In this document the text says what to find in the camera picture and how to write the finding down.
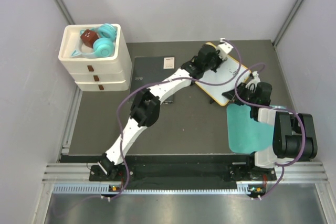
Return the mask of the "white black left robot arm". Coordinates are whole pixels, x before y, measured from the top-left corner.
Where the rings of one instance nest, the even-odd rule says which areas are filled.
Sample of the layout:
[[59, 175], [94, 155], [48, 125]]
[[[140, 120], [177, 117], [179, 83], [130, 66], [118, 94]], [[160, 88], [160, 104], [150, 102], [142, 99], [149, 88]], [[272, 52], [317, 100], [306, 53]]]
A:
[[179, 90], [200, 80], [208, 71], [216, 72], [227, 60], [227, 54], [219, 47], [206, 43], [191, 60], [183, 63], [171, 76], [162, 82], [146, 84], [133, 91], [133, 103], [126, 126], [119, 125], [120, 135], [98, 161], [101, 174], [114, 180], [119, 174], [118, 166], [125, 162], [125, 155], [147, 128], [159, 118], [161, 104]]

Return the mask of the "yellow framed whiteboard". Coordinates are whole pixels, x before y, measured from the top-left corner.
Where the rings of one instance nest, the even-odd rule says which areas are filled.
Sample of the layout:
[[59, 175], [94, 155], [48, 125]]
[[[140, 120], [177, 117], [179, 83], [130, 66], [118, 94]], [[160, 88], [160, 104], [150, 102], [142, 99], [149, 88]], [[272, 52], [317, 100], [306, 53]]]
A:
[[241, 65], [240, 70], [238, 71], [239, 61], [231, 57], [229, 54], [227, 60], [221, 64], [221, 66], [217, 69], [217, 72], [209, 70], [205, 72], [203, 77], [200, 79], [203, 82], [212, 84], [226, 82], [225, 85], [210, 86], [199, 82], [196, 83], [198, 87], [200, 87], [220, 106], [226, 106], [229, 103], [229, 100], [223, 97], [222, 93], [234, 89], [237, 78], [247, 69], [246, 66]]

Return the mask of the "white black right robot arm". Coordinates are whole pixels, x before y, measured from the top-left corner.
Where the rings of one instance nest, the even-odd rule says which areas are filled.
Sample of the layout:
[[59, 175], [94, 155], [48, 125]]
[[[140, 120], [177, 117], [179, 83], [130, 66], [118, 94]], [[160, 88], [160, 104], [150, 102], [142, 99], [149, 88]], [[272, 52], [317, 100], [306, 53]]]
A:
[[270, 106], [272, 86], [266, 82], [240, 83], [222, 95], [226, 109], [229, 148], [236, 154], [251, 155], [245, 174], [252, 180], [264, 168], [288, 166], [317, 155], [317, 140], [310, 114]]

